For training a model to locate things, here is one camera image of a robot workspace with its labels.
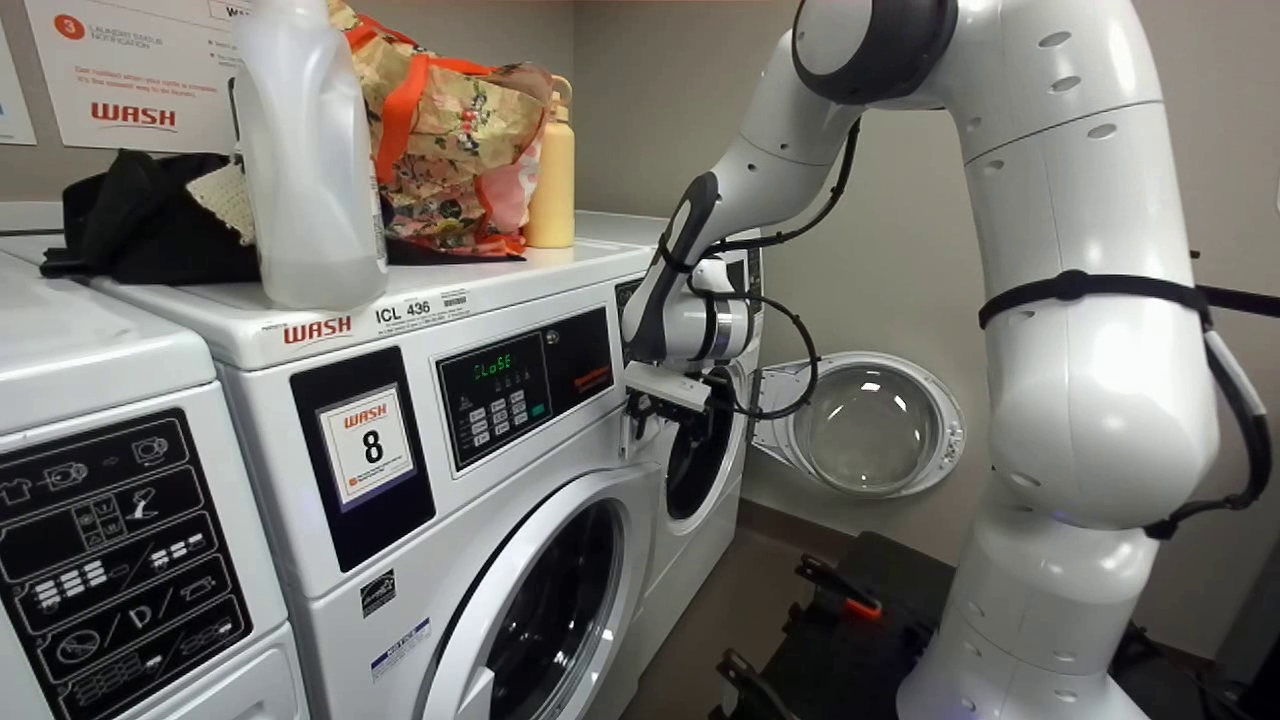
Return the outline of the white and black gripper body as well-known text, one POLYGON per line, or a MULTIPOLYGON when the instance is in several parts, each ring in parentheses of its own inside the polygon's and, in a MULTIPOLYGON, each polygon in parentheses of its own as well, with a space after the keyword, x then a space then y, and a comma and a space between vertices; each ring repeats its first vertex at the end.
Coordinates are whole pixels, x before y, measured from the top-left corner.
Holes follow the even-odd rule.
POLYGON ((652 258, 623 299, 623 347, 649 363, 738 360, 751 338, 747 255, 707 255, 689 271, 652 258))

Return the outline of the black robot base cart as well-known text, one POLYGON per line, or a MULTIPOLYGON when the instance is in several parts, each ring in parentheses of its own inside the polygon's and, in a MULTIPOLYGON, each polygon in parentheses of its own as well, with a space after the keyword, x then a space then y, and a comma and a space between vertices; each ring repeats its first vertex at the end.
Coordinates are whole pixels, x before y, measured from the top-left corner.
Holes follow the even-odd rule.
POLYGON ((813 594, 786 617, 786 639, 751 664, 725 646, 725 701, 707 720, 898 720, 898 687, 934 639, 953 569, 864 532, 841 559, 800 557, 813 594))

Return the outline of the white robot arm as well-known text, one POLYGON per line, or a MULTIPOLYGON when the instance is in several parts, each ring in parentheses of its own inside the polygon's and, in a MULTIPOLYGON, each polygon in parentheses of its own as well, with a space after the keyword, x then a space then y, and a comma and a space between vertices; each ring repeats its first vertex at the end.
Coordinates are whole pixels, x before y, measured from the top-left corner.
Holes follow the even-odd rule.
POLYGON ((1131 0, 800 0, 623 309, 631 374, 740 352, 693 265, 792 221, 874 103, 958 118, 990 292, 993 478, 898 720, 1145 720, 1110 664, 1222 424, 1131 0))

